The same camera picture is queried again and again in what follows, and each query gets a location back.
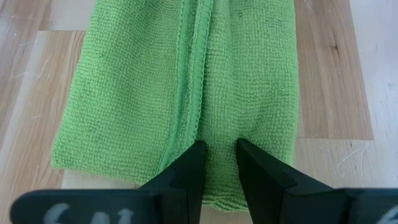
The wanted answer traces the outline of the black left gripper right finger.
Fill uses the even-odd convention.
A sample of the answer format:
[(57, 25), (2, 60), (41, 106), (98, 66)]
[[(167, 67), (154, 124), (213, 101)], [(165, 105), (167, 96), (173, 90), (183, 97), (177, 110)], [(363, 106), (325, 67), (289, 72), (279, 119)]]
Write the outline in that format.
[(246, 139), (236, 158), (253, 223), (397, 223), (397, 189), (334, 189)]

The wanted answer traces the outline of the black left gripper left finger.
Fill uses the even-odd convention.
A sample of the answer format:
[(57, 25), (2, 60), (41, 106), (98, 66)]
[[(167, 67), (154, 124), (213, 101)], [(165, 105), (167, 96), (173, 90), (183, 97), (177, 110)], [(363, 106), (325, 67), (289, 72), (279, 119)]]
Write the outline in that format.
[(12, 223), (198, 223), (206, 144), (197, 141), (137, 189), (35, 190), (11, 205)]

